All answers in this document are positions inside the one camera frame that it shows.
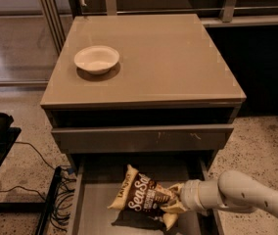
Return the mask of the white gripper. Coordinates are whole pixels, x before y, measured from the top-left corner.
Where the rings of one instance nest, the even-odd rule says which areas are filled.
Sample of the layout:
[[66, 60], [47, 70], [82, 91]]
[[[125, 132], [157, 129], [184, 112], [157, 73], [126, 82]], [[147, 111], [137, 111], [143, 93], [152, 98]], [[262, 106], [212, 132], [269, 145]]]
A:
[[175, 195], [180, 195], [180, 201], [161, 205], [168, 213], [184, 213], [185, 211], [203, 212], [208, 209], [223, 210], [226, 208], [225, 198], [219, 191], [216, 180], [188, 180], [184, 184], [176, 183], [169, 187]]

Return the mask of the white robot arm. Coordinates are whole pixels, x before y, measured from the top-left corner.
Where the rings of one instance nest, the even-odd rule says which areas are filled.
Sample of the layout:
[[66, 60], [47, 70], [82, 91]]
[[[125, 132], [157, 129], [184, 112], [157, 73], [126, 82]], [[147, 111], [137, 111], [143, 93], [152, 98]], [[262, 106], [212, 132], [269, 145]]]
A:
[[263, 210], [278, 218], [278, 191], [236, 170], [226, 170], [217, 179], [188, 180], [173, 185], [175, 197], [161, 205], [164, 212], [179, 214], [209, 209], [250, 213]]

